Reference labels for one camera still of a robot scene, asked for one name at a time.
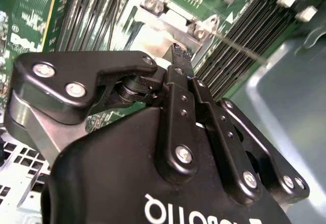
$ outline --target ventilation hole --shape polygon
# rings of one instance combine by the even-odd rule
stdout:
[[[48,174],[40,174],[39,178],[37,179],[40,182],[45,182],[46,179],[48,178]]]
[[[37,156],[37,159],[42,160],[42,161],[45,161],[43,155],[41,155],[41,154],[39,154],[39,155]]]
[[[24,153],[26,153],[26,151],[27,151],[27,148],[23,148],[23,149],[20,151],[20,154],[24,154]]]
[[[35,175],[36,174],[36,171],[35,170],[29,170],[28,174]]]
[[[24,158],[24,159],[22,159],[20,164],[25,165],[25,166],[30,166],[32,164],[32,162],[33,161],[31,159]]]
[[[5,151],[5,159],[8,159],[10,155],[11,155],[11,153]]]
[[[21,158],[22,158],[21,156],[17,156],[17,158],[15,158],[15,160],[14,160],[14,163],[19,163]]]
[[[4,190],[2,190],[2,192],[0,193],[0,196],[5,197],[7,196],[7,194],[9,193],[10,188],[9,187],[5,187]]]
[[[42,192],[44,184],[36,182],[32,188],[32,191],[34,192]]]
[[[5,149],[7,149],[8,151],[14,151],[14,149],[17,147],[17,145],[15,144],[11,144],[11,143],[7,143],[5,145]]]
[[[39,161],[35,161],[32,168],[35,168],[35,169],[40,169],[41,167],[43,166],[43,163],[42,162],[39,162]]]
[[[234,127],[236,134],[238,134],[238,137],[240,139],[240,142],[243,142],[243,134],[238,130],[238,128]]]
[[[37,155],[37,152],[35,150],[30,149],[26,155],[34,158]]]

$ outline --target green circuit board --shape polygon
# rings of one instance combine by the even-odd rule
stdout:
[[[6,104],[13,62],[25,52],[41,52],[52,14],[64,14],[68,0],[0,0],[0,108]]]

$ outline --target ram slot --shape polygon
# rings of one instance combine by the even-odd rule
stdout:
[[[246,20],[252,19],[255,13],[261,9],[262,4],[263,2],[261,0],[254,0],[247,8],[247,10],[243,13],[241,18],[236,22],[236,24],[234,24],[226,37],[232,40],[232,38],[234,38],[240,32],[241,27],[246,24]],[[226,48],[228,48],[228,45],[224,42],[220,42],[213,54],[204,63],[203,67],[197,72],[196,76],[203,79],[203,76],[212,70],[212,64],[216,63],[217,57],[219,57]]]
[[[98,0],[80,50],[90,51],[94,49],[99,29],[103,26],[108,13],[113,10],[113,5],[113,0]]]
[[[81,17],[80,25],[77,29],[76,38],[73,39],[72,51],[79,51],[82,50],[82,43],[83,40],[86,37],[87,29],[89,28],[89,25],[91,25],[91,22],[94,18],[94,16],[98,15],[98,13],[95,12],[95,6],[97,4],[98,0],[89,0],[84,3],[84,13]]]
[[[255,18],[252,22],[249,22],[246,26],[246,29],[236,38],[237,43],[241,46],[246,47],[246,44],[263,27],[267,18],[270,17],[272,14],[273,11],[269,11],[268,8],[263,8],[263,11],[261,12],[261,16],[263,16],[263,18]],[[217,67],[219,74],[211,72],[209,78],[204,79],[204,82],[209,87],[211,87],[219,79],[220,75],[224,73],[228,65],[230,65],[231,63],[234,64],[233,59],[238,53],[238,50],[230,48],[228,51],[228,56],[220,57],[223,62],[220,62],[219,67]]]
[[[259,39],[263,35],[264,28],[266,27],[265,24],[267,21],[269,21],[269,18],[272,17],[272,19],[275,19],[275,20],[278,18],[277,15],[273,16],[274,12],[275,12],[275,10],[266,11],[263,14],[262,18],[256,19],[252,23],[253,29],[249,29],[248,32],[239,39],[239,43],[246,48],[250,48],[251,40]],[[236,61],[237,56],[243,55],[242,52],[239,52],[236,49],[233,49],[232,53],[234,54],[233,57],[229,60],[226,60],[223,63],[223,66],[221,66],[221,68],[220,68],[220,73],[215,74],[213,76],[213,80],[210,83],[209,82],[206,83],[211,88],[212,91],[216,88],[216,86],[219,85],[219,82],[223,81],[225,76],[229,73],[229,70],[232,70],[235,66],[238,65],[238,63]]]
[[[261,42],[261,40],[258,40],[256,43],[253,44],[258,47],[258,49],[256,48],[256,52],[258,54],[263,54],[268,49],[268,47],[286,30],[288,26],[289,21],[285,21],[284,19],[279,20],[279,24],[269,30],[269,33],[271,35],[267,42]],[[242,62],[239,64],[239,66],[236,67],[234,71],[230,71],[229,76],[225,78],[224,81],[220,83],[218,87],[216,87],[215,91],[213,91],[214,99],[217,100],[221,98],[222,95],[227,92],[240,77],[245,75],[245,73],[255,62],[253,59],[246,57],[244,54],[241,54],[238,59],[242,60]]]
[[[283,31],[287,26],[287,23],[284,22],[283,19],[278,19],[278,23],[281,24],[281,26],[279,26],[278,24],[274,25],[274,27],[272,25],[270,25],[270,30],[265,30],[264,32],[271,32],[272,30],[274,30],[275,32],[272,33],[272,36],[270,36],[271,39],[274,39],[274,37],[278,36],[279,31]],[[256,42],[254,42],[252,45],[255,45],[256,47],[258,46],[259,42],[261,39],[257,40]],[[225,90],[227,89],[227,87],[229,87],[230,85],[230,80],[234,81],[236,77],[240,77],[242,72],[246,72],[251,65],[254,63],[254,60],[247,57],[246,55],[244,55],[243,53],[241,53],[238,57],[238,64],[237,66],[232,69],[232,70],[228,70],[228,76],[224,77],[224,79],[222,79],[219,83],[216,83],[214,88],[211,90],[212,91],[212,95],[213,97],[219,97],[222,94],[221,90]]]
[[[82,0],[71,0],[63,25],[59,34],[56,51],[66,51],[70,41],[71,33],[75,28],[75,21],[79,15]]]
[[[81,4],[80,4],[80,11],[79,14],[77,16],[76,22],[75,22],[75,28],[70,36],[70,41],[68,44],[68,51],[77,51],[77,48],[75,48],[76,46],[76,42],[81,38],[80,37],[80,29],[83,26],[83,22],[87,21],[85,18],[88,17],[89,14],[89,4],[93,3],[92,0],[82,0]]]

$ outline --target black mechanical linkage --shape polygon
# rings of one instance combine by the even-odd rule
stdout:
[[[29,53],[13,69],[5,126],[52,165],[44,223],[290,223],[282,207],[309,195],[236,105],[182,66],[108,51]],[[147,106],[86,135],[88,115],[135,101]]]

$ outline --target black dimm slot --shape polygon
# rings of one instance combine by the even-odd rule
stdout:
[[[252,43],[252,42],[256,42],[256,40],[257,39],[260,39],[261,38],[261,35],[263,35],[263,33],[264,33],[264,29],[262,29],[262,30],[260,30],[261,28],[264,28],[265,26],[264,26],[264,24],[265,24],[265,22],[267,21],[267,19],[271,16],[271,15],[273,15],[273,13],[274,13],[274,11],[275,10],[273,10],[273,11],[270,11],[270,12],[267,12],[267,13],[265,13],[265,15],[262,17],[262,18],[259,18],[260,20],[262,20],[262,23],[254,23],[254,27],[255,27],[255,31],[254,31],[254,33],[252,33],[252,31],[250,30],[250,32],[249,32],[249,35],[251,35],[251,36],[243,36],[242,38],[241,38],[241,44],[244,46],[244,47],[247,47],[247,48],[251,48],[252,47],[252,45],[250,45],[250,43]],[[272,19],[277,19],[278,17],[277,17],[277,15],[274,15],[273,17],[272,17]],[[220,81],[221,80],[224,80],[224,78],[225,78],[225,76],[227,75],[227,74],[229,74],[229,72],[230,72],[230,70],[232,70],[235,66],[237,66],[238,65],[238,63],[235,61],[236,60],[236,58],[240,55],[240,56],[246,56],[244,53],[240,53],[238,50],[235,50],[235,52],[236,52],[236,55],[234,55],[233,56],[233,58],[231,59],[231,60],[226,60],[225,61],[225,63],[223,64],[223,70],[221,70],[220,71],[220,73],[218,74],[218,75],[214,75],[214,81],[216,81],[217,79],[219,79]],[[213,87],[211,87],[211,89],[212,89],[212,91],[214,90],[214,89],[216,89],[216,87],[218,87],[219,86],[219,82],[215,82],[214,83],[214,85],[213,85]]]
[[[71,0],[59,34],[56,51],[66,51],[82,0]]]
[[[289,21],[283,22],[281,26],[273,28],[270,31],[273,36],[270,37],[268,42],[265,42],[259,49],[257,49],[256,52],[258,54],[263,54],[268,49],[268,47],[279,37],[279,35],[285,31],[288,26]],[[235,72],[233,72],[232,76],[225,80],[222,85],[220,85],[220,88],[214,93],[214,99],[219,99],[225,92],[227,92],[235,84],[236,80],[239,77],[243,76],[249,70],[249,68],[254,64],[254,62],[255,60],[249,57],[245,58],[242,65],[239,66]]]
[[[287,25],[286,22],[282,22],[282,21],[283,21],[283,18],[279,18],[278,19],[278,23],[281,23],[281,25]],[[269,27],[270,27],[269,30],[266,30],[266,32],[269,32],[269,33],[271,31],[273,31],[274,29],[280,28],[278,26],[278,24],[276,26],[275,25],[274,26],[270,25]],[[277,37],[278,36],[278,33],[277,32],[274,32],[273,35]],[[259,41],[256,41],[255,43],[252,43],[251,46],[256,46],[257,47],[258,42]],[[243,68],[246,71],[254,63],[254,60],[253,59],[251,59],[249,57],[246,57],[243,53],[238,57],[238,60],[239,60],[239,64],[237,65],[237,67],[234,68],[234,70],[229,70],[228,77],[227,78],[224,78],[223,80],[220,80],[220,82],[216,84],[216,86],[212,90],[213,97],[218,97],[220,95],[220,90],[223,89],[224,87],[228,87],[228,86],[225,86],[225,83],[227,83],[227,81],[229,79],[234,79],[235,77],[239,77],[239,74],[238,74],[239,73],[239,69]]]
[[[72,48],[73,51],[81,51],[82,50],[81,47],[82,47],[83,40],[86,37],[87,29],[91,25],[92,20],[94,20],[93,19],[94,15],[97,14],[94,11],[95,6],[97,4],[97,1],[98,0],[89,1],[87,3],[87,6],[85,7],[85,13],[84,13],[84,16],[83,16],[83,23],[78,28],[78,32],[77,32],[78,37],[74,41],[73,48]]]
[[[253,10],[252,13],[250,13],[250,15],[248,16],[250,20],[254,20],[255,17],[259,14],[260,11],[264,10],[265,3],[259,4],[256,6],[256,8]],[[240,37],[240,35],[246,31],[248,25],[250,25],[250,21],[242,21],[238,27],[236,28],[236,31],[234,33],[228,33],[226,35],[227,38],[231,39],[232,41],[236,42],[237,44],[241,45],[239,42],[237,42],[238,37]],[[230,46],[228,46],[227,44],[223,43],[222,48],[220,49],[219,52],[215,52],[216,55],[215,59],[214,59],[214,64],[210,65],[208,71],[206,71],[206,73],[201,77],[201,79],[206,83],[210,83],[210,81],[206,81],[206,78],[211,74],[211,72],[213,72],[213,70],[216,68],[216,66],[218,66],[223,58],[223,56],[228,53],[229,50],[232,50],[232,48]]]
[[[105,2],[106,2],[106,0],[98,0],[97,4],[95,6],[94,13],[92,15],[92,21],[91,21],[91,23],[90,23],[90,25],[89,25],[89,27],[87,29],[87,32],[85,34],[85,38],[84,38],[83,43],[81,45],[81,50],[87,50],[87,45],[90,42],[90,38],[91,38],[91,36],[92,36],[92,34],[94,32],[94,29],[95,29],[95,24],[96,24],[96,22],[97,22],[97,20],[99,18],[101,10],[104,8]],[[111,4],[112,4],[112,0],[111,0],[111,3],[108,3],[108,5],[107,5],[108,8],[106,8],[106,11],[104,13],[105,16],[107,15],[107,11],[110,9]]]
[[[79,28],[83,21],[83,18],[85,15],[85,10],[86,10],[86,7],[87,7],[87,4],[89,1],[90,0],[81,0],[79,15],[75,22],[74,30],[73,30],[72,34],[70,35],[69,44],[68,44],[68,48],[67,48],[68,51],[72,51],[75,46],[75,42],[77,40],[77,34],[79,32]]]
[[[99,35],[96,40],[94,40],[94,50],[100,50],[103,41],[105,39],[105,36],[109,30],[110,24],[112,23],[112,18],[114,16],[114,10],[115,10],[116,4],[112,4],[110,7],[111,9],[107,12],[107,16],[105,18],[104,24],[101,27],[101,30],[99,31]]]
[[[263,15],[263,16],[268,15],[269,12],[270,12],[269,8],[263,8],[263,12],[261,13],[261,15]],[[264,19],[264,18],[255,18],[253,20],[253,22],[249,21],[245,27],[245,30],[243,30],[241,35],[239,35],[236,38],[236,39],[239,39],[239,40],[237,40],[237,43],[241,46],[246,46],[246,42],[248,42],[254,36],[253,31],[257,32],[260,29],[260,27],[262,27],[262,25],[265,21],[266,21],[266,19]],[[234,58],[234,55],[237,55],[237,53],[239,53],[239,51],[234,48],[230,48],[228,53],[229,53],[229,56]],[[223,67],[223,70],[225,70],[225,65],[229,61],[229,58],[228,57],[224,58],[223,56],[221,56],[219,59],[224,61],[223,63],[220,63],[220,66]],[[213,71],[209,75],[210,75],[209,78],[203,79],[203,81],[208,85],[208,87],[211,87],[212,83],[214,83],[218,79],[218,76],[216,76],[216,74],[214,74]]]
[[[113,17],[112,12],[114,11],[115,8],[115,3],[116,0],[111,0],[110,3],[108,3],[107,8],[105,10],[104,13],[104,17],[101,21],[100,27],[99,27],[99,31],[97,32],[93,44],[91,46],[91,50],[96,51],[98,50],[97,48],[101,46],[101,42],[103,41],[105,34],[110,26],[109,22],[110,22],[110,18]]]
[[[261,8],[262,2],[260,0],[254,0],[251,5],[246,9],[246,11],[241,16],[241,19],[252,19],[252,16],[256,13],[257,8]],[[239,32],[239,28],[245,24],[245,21],[237,21],[237,23],[234,24],[234,26],[231,28],[231,30],[226,35],[227,38],[231,39],[237,35]],[[220,53],[227,48],[228,45],[224,42],[220,42],[213,52],[213,54],[208,58],[208,60],[204,63],[203,67],[197,72],[197,76],[201,79],[203,78],[203,74],[206,74],[209,72],[210,66],[215,61],[216,57],[220,55]]]

